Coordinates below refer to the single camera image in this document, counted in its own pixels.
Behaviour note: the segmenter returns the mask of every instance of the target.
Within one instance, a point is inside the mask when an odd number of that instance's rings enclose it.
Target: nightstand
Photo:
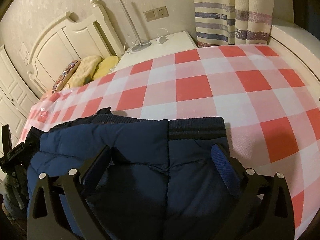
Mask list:
[[[198,47],[194,43],[193,39],[187,32],[179,32],[174,34],[168,35],[168,40],[163,43],[159,44],[156,42],[156,39],[151,40],[151,45],[141,51],[128,53],[126,52],[121,60],[119,61],[118,65],[116,66],[114,71],[150,60],[157,57],[166,56],[169,54],[190,50],[190,49],[197,49]]]

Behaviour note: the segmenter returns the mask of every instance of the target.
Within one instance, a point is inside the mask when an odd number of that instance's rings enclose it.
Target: nautical curtain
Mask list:
[[[274,0],[194,0],[199,47],[266,44]]]

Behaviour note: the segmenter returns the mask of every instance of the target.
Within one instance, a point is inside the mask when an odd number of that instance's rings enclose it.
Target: headboard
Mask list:
[[[90,0],[90,3],[93,14],[87,19],[76,23],[69,18],[70,12],[66,12],[50,23],[33,45],[29,59],[33,70],[28,75],[41,92],[52,89],[72,60],[90,55],[106,58],[124,54],[124,47],[104,7],[97,0]]]

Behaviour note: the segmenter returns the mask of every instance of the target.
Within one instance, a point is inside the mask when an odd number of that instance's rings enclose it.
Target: red and white checkered sheet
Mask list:
[[[320,207],[320,111],[308,84],[270,47],[200,48],[149,60],[66,90],[32,107],[31,126],[54,125],[111,106],[142,119],[224,118],[231,155],[289,185],[296,238]]]

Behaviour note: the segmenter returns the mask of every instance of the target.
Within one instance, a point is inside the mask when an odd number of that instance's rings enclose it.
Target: cushion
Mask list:
[[[68,80],[71,78],[73,73],[76,71],[80,64],[80,60],[76,59],[72,61],[59,76],[57,81],[54,83],[52,87],[52,93],[59,92],[66,85]]]
[[[81,87],[84,85],[84,81],[90,78],[92,79],[93,73],[97,68],[97,65],[102,61],[100,56],[88,56],[85,57],[76,72],[68,80],[63,90],[75,87]]]
[[[96,80],[108,75],[109,73],[111,73],[111,69],[115,67],[118,62],[119,58],[117,56],[107,57],[97,66],[92,79]]]

